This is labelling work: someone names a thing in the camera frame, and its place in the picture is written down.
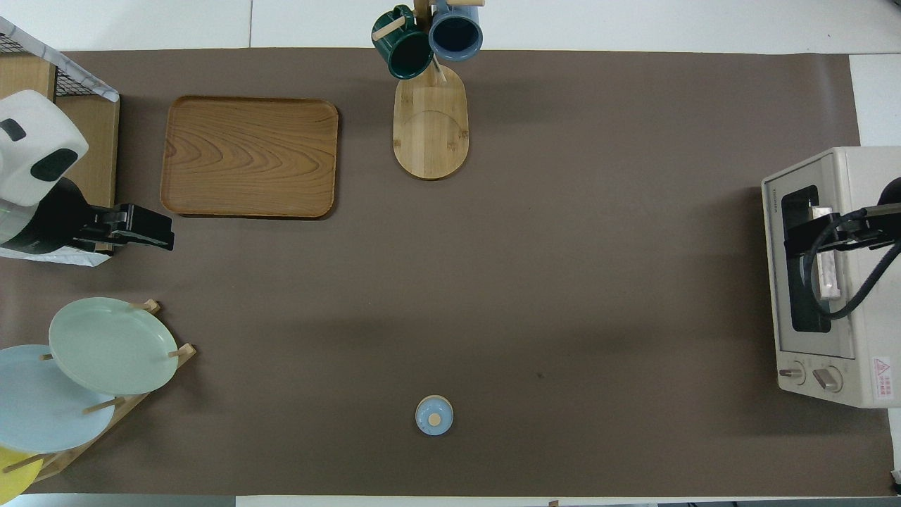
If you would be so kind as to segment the blue mug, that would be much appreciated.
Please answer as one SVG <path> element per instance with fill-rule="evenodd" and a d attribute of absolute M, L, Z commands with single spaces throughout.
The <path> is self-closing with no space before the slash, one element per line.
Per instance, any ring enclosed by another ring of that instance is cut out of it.
<path fill-rule="evenodd" d="M 481 49 L 483 32 L 479 9 L 485 0 L 432 0 L 429 42 L 432 51 L 447 61 L 466 61 Z"/>

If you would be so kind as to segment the wooden plate rack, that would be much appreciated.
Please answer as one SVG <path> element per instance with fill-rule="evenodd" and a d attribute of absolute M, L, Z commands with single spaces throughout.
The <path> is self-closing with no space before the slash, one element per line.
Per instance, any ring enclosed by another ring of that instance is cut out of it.
<path fill-rule="evenodd" d="M 156 315 L 160 311 L 160 304 L 158 304 L 155 299 L 148 299 L 144 303 L 131 303 L 133 307 L 146 309 L 146 311 L 151 312 L 151 314 Z M 181 344 L 181 346 L 177 347 L 177 350 L 173 352 L 173 356 L 176 356 L 178 359 L 178 369 L 182 367 L 187 361 L 189 361 L 194 354 L 196 354 L 196 349 L 194 349 L 193 344 Z M 42 356 L 43 360 L 53 360 L 51 352 L 48 354 L 44 354 Z M 147 398 L 148 394 L 138 394 L 133 396 L 113 396 L 112 400 L 103 402 L 99 405 L 92 406 L 84 410 L 84 413 L 91 413 L 94 411 L 102 410 L 102 408 L 107 406 L 115 407 L 115 413 L 113 414 L 112 420 L 110 421 L 108 427 L 93 440 L 84 443 L 84 445 L 73 447 L 73 449 L 68 449 L 65 451 L 57 452 L 57 453 L 42 453 L 43 455 L 43 466 L 39 474 L 35 478 L 36 481 L 41 481 L 43 479 L 49 478 L 51 476 L 57 475 L 63 470 L 65 470 L 71 463 L 77 460 L 82 453 L 87 451 L 90 446 L 92 446 L 96 441 L 102 439 L 104 435 L 115 427 L 119 421 L 121 421 L 133 408 L 137 407 L 142 401 Z"/>

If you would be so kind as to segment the small blue bell wooden knob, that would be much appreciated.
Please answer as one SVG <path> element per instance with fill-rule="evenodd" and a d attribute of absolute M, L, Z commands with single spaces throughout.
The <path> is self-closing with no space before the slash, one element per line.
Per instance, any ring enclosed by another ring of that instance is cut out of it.
<path fill-rule="evenodd" d="M 453 405 L 444 396 L 432 394 L 419 401 L 414 413 L 416 427 L 429 437 L 447 433 L 454 423 Z"/>

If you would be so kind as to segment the wooden mug tree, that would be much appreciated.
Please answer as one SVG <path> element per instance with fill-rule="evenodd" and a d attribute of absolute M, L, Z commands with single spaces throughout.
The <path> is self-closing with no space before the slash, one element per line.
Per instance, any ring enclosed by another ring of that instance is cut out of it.
<path fill-rule="evenodd" d="M 429 38 L 432 0 L 413 0 L 416 25 Z M 393 100 L 393 154 L 420 180 L 441 180 L 459 170 L 470 147 L 465 85 L 434 51 L 432 64 L 411 80 L 398 80 Z"/>

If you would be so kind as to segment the glass oven door with handle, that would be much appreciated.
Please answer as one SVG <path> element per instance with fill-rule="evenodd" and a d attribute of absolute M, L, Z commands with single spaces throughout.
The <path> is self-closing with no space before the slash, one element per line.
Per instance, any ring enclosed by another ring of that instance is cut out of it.
<path fill-rule="evenodd" d="M 801 280 L 801 258 L 789 258 L 784 242 L 792 227 L 812 217 L 811 208 L 824 206 L 843 211 L 839 165 L 833 151 L 767 177 L 762 183 L 764 227 L 768 242 L 770 295 L 778 350 L 837 358 L 855 357 L 850 319 L 827 320 L 815 308 L 837 311 L 846 304 L 852 288 L 845 276 L 847 256 L 828 251 L 836 264 L 840 298 L 813 302 L 813 292 Z"/>

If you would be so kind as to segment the brown table mat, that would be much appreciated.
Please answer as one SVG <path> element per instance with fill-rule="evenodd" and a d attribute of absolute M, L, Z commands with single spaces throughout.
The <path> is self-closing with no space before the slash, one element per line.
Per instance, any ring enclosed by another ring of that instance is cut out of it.
<path fill-rule="evenodd" d="M 763 177 L 859 144 L 846 55 L 484 51 L 470 153 L 422 182 L 374 49 L 77 52 L 122 99 L 117 196 L 161 211 L 186 95 L 340 113 L 322 220 L 174 216 L 173 251 L 0 258 L 0 347 L 157 299 L 197 355 L 33 493 L 888 496 L 888 416 L 782 391 Z M 414 421 L 453 405 L 441 436 Z"/>

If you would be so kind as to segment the yellow plate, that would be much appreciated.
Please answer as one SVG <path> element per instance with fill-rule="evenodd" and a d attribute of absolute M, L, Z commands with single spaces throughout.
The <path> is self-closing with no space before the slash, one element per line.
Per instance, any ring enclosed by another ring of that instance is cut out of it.
<path fill-rule="evenodd" d="M 0 446 L 0 505 L 22 494 L 41 471 L 41 453 L 23 453 Z"/>

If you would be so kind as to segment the light blue plate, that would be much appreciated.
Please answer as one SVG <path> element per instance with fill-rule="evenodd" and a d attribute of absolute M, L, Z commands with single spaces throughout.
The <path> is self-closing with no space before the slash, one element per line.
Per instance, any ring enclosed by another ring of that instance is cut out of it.
<path fill-rule="evenodd" d="M 57 453 L 84 445 L 109 425 L 115 407 L 84 413 L 112 396 L 84 388 L 45 344 L 0 350 L 0 446 L 26 453 Z"/>

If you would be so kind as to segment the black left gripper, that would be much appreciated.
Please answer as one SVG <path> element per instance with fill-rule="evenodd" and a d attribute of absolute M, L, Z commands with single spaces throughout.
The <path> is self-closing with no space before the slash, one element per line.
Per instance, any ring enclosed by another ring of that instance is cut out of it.
<path fill-rule="evenodd" d="M 71 247 L 95 251 L 100 246 L 151 245 L 166 251 L 175 246 L 170 216 L 134 204 L 112 208 L 90 206 L 87 222 L 70 240 Z"/>

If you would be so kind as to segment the beige toaster oven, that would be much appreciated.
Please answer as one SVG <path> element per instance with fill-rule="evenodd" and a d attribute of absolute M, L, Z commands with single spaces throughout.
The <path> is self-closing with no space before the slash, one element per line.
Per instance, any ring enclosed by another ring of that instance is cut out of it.
<path fill-rule="evenodd" d="M 883 189 L 901 177 L 901 146 L 833 147 L 811 158 L 827 151 L 837 156 L 844 209 L 833 212 L 815 206 L 811 208 L 811 218 L 829 213 L 845 215 L 865 206 L 875 206 Z M 813 292 L 813 302 L 840 298 L 834 272 L 836 264 L 826 253 L 811 251 L 801 257 L 801 280 Z M 794 361 L 802 363 L 807 370 L 805 384 L 795 385 L 778 376 L 779 388 L 856 408 L 901 408 L 901 240 L 875 250 L 862 248 L 843 253 L 848 263 L 844 275 L 852 295 L 837 311 L 815 309 L 827 320 L 850 319 L 855 357 L 779 351 L 778 332 L 774 328 L 776 371 Z M 770 306 L 774 327 L 771 295 Z M 843 376 L 843 388 L 837 394 L 825 392 L 813 376 L 814 369 L 830 365 Z"/>

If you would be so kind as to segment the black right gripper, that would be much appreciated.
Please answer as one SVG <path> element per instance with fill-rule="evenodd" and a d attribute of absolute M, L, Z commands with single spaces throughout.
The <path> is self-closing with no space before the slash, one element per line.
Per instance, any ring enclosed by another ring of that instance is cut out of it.
<path fill-rule="evenodd" d="M 813 251 L 879 249 L 901 240 L 901 204 L 865 206 L 841 215 L 830 213 L 786 231 L 786 257 L 798 258 Z"/>

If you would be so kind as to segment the rectangular wooden tray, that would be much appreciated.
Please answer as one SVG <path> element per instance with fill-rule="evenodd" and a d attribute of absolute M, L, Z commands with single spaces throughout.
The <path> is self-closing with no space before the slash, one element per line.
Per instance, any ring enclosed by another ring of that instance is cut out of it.
<path fill-rule="evenodd" d="M 160 201 L 183 216 L 318 220 L 334 209 L 340 113 L 324 99 L 186 95 L 168 109 Z"/>

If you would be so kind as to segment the dark green mug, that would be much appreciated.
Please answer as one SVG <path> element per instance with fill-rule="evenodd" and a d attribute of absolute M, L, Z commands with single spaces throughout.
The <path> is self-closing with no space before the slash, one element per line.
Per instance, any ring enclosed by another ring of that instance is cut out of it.
<path fill-rule="evenodd" d="M 371 41 L 387 64 L 390 74 L 399 80 L 411 80 L 432 64 L 431 45 L 426 32 L 419 29 L 414 11 L 397 4 L 374 22 Z"/>

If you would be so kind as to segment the pale green plate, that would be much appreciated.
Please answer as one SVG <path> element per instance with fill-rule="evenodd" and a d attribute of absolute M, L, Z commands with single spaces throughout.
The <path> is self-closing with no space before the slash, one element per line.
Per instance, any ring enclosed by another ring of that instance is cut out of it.
<path fill-rule="evenodd" d="M 49 349 L 62 372 L 100 394 L 148 394 L 178 369 L 171 331 L 154 314 L 107 296 L 72 301 L 49 324 Z"/>

